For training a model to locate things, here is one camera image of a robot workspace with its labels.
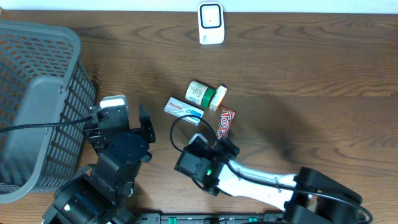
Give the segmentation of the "grey plastic basket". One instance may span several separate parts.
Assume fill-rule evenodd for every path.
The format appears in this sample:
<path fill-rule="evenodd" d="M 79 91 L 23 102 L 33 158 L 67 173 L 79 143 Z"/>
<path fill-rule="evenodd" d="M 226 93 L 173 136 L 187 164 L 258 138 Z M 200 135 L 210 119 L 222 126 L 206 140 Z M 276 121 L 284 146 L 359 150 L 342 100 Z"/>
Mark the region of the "grey plastic basket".
<path fill-rule="evenodd" d="M 75 174 L 96 90 L 81 42 L 59 26 L 1 21 L 1 202 Z"/>

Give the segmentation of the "small orange box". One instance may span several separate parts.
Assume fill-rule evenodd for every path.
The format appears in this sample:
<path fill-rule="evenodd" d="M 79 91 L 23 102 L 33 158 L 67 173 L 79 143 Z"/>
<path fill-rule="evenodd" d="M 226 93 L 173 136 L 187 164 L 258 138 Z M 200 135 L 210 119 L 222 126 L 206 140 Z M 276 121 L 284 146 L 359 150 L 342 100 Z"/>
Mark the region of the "small orange box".
<path fill-rule="evenodd" d="M 216 89 L 215 94 L 212 97 L 212 99 L 210 101 L 210 104 L 209 104 L 209 109 L 210 110 L 216 111 L 220 107 L 222 101 L 225 98 L 225 95 L 226 95 L 227 91 L 228 91 L 228 89 L 225 86 L 223 86 L 223 85 L 220 85 Z"/>

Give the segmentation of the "orange Top chocolate bar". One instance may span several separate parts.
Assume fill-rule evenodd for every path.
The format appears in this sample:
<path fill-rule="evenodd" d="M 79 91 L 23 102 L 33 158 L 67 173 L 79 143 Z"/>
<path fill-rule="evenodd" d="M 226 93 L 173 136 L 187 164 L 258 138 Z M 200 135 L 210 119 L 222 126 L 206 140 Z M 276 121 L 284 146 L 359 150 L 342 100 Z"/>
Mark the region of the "orange Top chocolate bar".
<path fill-rule="evenodd" d="M 220 120 L 216 131 L 217 139 L 228 137 L 235 115 L 235 110 L 224 106 L 221 107 Z"/>

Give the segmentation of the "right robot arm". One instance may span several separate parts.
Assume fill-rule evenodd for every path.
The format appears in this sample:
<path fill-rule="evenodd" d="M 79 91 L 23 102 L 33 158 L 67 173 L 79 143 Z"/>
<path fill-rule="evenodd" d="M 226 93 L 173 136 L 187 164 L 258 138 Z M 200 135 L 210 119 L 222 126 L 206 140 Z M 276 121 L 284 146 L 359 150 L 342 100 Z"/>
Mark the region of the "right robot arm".
<path fill-rule="evenodd" d="M 321 172 L 273 174 L 236 162 L 239 148 L 221 138 L 214 147 L 200 135 L 181 151 L 175 170 L 211 195 L 247 197 L 282 211 L 285 223 L 372 223 L 362 197 Z"/>

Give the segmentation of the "white Panadol box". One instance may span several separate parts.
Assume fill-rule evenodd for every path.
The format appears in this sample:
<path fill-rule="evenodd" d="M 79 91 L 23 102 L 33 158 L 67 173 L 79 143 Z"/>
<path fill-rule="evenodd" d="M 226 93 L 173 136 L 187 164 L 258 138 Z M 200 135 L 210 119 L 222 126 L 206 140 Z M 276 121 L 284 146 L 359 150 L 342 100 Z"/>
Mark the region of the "white Panadol box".
<path fill-rule="evenodd" d="M 200 123 L 200 119 L 198 119 L 198 117 L 202 118 L 204 114 L 202 109 L 189 105 L 172 96 L 166 103 L 164 111 L 176 117 L 184 116 L 183 120 L 194 124 L 195 126 L 198 126 Z"/>

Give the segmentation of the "white barcode scanner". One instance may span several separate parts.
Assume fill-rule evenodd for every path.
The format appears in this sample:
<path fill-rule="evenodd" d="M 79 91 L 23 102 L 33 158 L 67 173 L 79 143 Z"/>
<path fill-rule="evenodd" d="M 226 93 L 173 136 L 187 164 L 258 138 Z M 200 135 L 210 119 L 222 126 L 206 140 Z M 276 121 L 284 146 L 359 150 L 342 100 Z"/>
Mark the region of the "white barcode scanner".
<path fill-rule="evenodd" d="M 222 4 L 219 2 L 202 2 L 197 9 L 200 43 L 202 45 L 223 43 L 225 29 Z"/>

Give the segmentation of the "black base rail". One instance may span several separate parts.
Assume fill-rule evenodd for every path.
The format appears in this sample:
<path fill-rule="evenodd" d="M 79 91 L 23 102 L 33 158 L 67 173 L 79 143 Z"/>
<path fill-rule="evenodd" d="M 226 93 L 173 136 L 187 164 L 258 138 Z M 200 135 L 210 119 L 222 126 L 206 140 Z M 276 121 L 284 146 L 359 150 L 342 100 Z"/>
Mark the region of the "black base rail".
<path fill-rule="evenodd" d="M 240 223 L 285 223 L 282 213 L 252 214 L 160 214 L 136 215 L 137 224 L 240 224 Z"/>

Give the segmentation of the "green lid jar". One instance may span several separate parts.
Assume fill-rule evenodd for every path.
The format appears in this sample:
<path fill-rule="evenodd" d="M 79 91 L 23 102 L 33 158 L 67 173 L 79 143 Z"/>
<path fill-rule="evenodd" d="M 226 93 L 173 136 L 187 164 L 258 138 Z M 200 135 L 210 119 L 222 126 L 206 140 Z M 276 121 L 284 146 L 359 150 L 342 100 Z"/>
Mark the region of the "green lid jar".
<path fill-rule="evenodd" d="M 197 81 L 190 82 L 185 99 L 204 108 L 209 108 L 210 101 L 216 90 Z"/>

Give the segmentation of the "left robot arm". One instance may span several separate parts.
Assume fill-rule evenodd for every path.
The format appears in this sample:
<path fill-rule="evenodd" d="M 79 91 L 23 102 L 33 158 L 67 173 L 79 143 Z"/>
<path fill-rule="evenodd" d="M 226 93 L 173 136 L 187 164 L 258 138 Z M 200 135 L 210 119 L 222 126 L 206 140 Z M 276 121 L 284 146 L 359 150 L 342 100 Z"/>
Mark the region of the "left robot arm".
<path fill-rule="evenodd" d="M 152 159 L 155 142 L 151 118 L 139 108 L 139 128 L 131 128 L 127 107 L 95 106 L 83 134 L 98 160 L 83 166 L 54 194 L 44 223 L 134 223 L 124 202 L 134 194 L 141 165 Z"/>

